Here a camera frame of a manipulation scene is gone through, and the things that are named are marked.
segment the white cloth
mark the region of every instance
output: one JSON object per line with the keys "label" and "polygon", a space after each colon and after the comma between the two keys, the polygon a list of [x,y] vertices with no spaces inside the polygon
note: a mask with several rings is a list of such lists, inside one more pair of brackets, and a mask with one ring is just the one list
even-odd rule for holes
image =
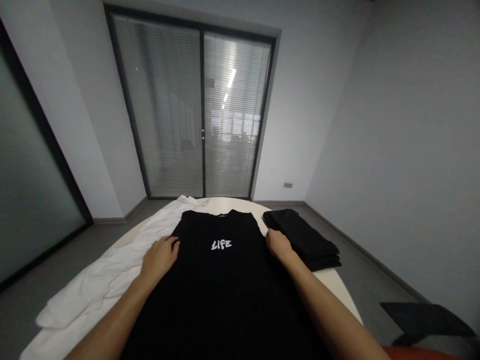
{"label": "white cloth", "polygon": [[112,248],[83,269],[48,302],[36,318],[44,328],[22,352],[21,359],[63,359],[112,308],[140,273],[152,243],[170,235],[182,213],[206,213],[210,199],[180,196],[140,229],[131,243]]}

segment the wrist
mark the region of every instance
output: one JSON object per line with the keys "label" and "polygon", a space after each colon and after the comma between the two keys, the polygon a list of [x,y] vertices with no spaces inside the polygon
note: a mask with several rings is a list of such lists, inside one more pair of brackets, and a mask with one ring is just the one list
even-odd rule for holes
{"label": "wrist", "polygon": [[289,252],[283,254],[283,256],[279,259],[280,262],[283,264],[284,267],[288,268],[289,266],[293,265],[297,260],[299,260],[298,254],[292,249]]}
{"label": "wrist", "polygon": [[140,273],[132,282],[132,286],[141,293],[148,293],[150,294],[157,284],[159,283],[160,279],[151,279],[148,276],[143,275]]}

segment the human hand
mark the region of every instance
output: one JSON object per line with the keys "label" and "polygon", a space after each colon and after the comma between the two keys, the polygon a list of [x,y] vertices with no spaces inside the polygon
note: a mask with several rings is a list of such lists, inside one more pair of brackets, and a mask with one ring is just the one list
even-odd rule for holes
{"label": "human hand", "polygon": [[154,288],[177,260],[180,241],[176,236],[164,236],[147,250],[141,264],[138,279],[147,287]]}
{"label": "human hand", "polygon": [[280,231],[269,228],[265,240],[270,253],[283,264],[296,254],[290,241]]}

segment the baseboard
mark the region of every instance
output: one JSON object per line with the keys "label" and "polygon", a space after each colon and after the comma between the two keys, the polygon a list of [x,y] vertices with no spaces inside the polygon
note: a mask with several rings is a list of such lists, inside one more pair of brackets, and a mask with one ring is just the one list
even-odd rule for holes
{"label": "baseboard", "polygon": [[268,205],[299,205],[302,206],[305,204],[304,201],[297,201],[297,200],[285,200],[285,201],[280,201],[280,200],[263,200],[263,201],[252,201],[252,203],[258,204],[258,205],[263,205],[263,206],[268,206]]}
{"label": "baseboard", "polygon": [[145,196],[140,202],[133,207],[132,210],[128,212],[124,217],[94,217],[93,223],[96,225],[103,224],[126,224],[133,215],[147,202],[147,197]]}
{"label": "baseboard", "polygon": [[375,266],[380,268],[385,274],[387,274],[394,282],[400,285],[409,295],[411,295],[415,300],[419,303],[428,303],[430,301],[420,294],[417,290],[415,290],[411,285],[405,282],[401,277],[395,274],[392,270],[386,267],[381,261],[379,261],[375,256],[365,250],[362,246],[360,246],[357,242],[355,242],[351,237],[341,231],[338,227],[333,225],[328,219],[323,217],[318,211],[316,211],[313,207],[311,207],[306,202],[303,202],[303,205],[317,218],[319,218],[322,222],[324,222],[332,231],[337,233],[340,237],[345,239],[349,244],[351,244],[354,248],[356,248],[359,252],[361,252],[367,259],[369,259]]}

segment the glass door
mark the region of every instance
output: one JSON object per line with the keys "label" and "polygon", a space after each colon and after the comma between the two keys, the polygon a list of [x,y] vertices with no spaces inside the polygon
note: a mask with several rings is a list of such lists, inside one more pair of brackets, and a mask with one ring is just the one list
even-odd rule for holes
{"label": "glass door", "polygon": [[150,199],[249,199],[275,39],[105,5]]}

